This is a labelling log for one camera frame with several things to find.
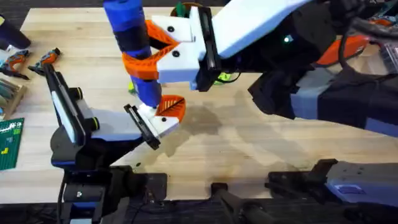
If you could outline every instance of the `blue cylindrical object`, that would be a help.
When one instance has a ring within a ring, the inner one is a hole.
[[[26,49],[30,46],[30,40],[2,15],[0,15],[0,39],[18,49]]]
[[[120,50],[140,60],[149,57],[149,36],[141,0],[107,0],[104,1],[104,8]],[[131,80],[143,103],[151,107],[160,103],[162,89],[156,80],[141,80],[132,76]]]

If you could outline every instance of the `orange-handled tool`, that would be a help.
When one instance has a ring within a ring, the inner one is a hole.
[[[43,65],[45,63],[53,64],[58,56],[61,54],[60,49],[55,48],[51,51],[49,51],[47,54],[45,54],[39,62],[37,62],[34,66],[28,66],[29,70],[44,76],[44,71],[43,71]]]
[[[17,77],[29,80],[29,78],[26,75],[19,73],[14,68],[14,65],[18,63],[24,63],[28,56],[29,56],[28,50],[20,50],[16,52],[14,55],[8,57],[8,59],[0,66],[0,72],[9,77]]]

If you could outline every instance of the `wooden table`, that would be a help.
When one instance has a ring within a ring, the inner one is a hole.
[[[167,15],[171,8],[146,8],[146,16]],[[129,76],[101,8],[31,9],[22,31],[32,40],[33,64],[58,47],[55,68],[70,87],[80,86],[95,108],[123,111],[136,99],[127,93]],[[356,60],[363,67],[363,60]],[[50,138],[57,120],[45,78],[31,77],[14,114],[25,125],[17,167],[0,172],[0,203],[55,202],[62,170],[51,166]],[[145,144],[117,161],[137,172],[165,172],[169,199],[208,197],[212,182],[227,182],[242,197],[268,197],[263,187],[270,171],[307,170],[319,159],[350,162],[398,162],[398,142],[381,134],[340,124],[262,114],[247,88],[259,74],[214,86],[208,93],[190,91],[188,83],[167,84],[165,94],[187,99],[180,127],[163,138],[160,149]]]

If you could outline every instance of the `green circuit board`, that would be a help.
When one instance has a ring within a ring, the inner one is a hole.
[[[23,126],[24,118],[0,122],[0,170],[12,169],[17,165]]]

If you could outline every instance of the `green led light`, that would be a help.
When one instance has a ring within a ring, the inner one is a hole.
[[[285,43],[290,43],[291,41],[293,41],[293,37],[291,35],[285,36],[285,38],[284,38]]]

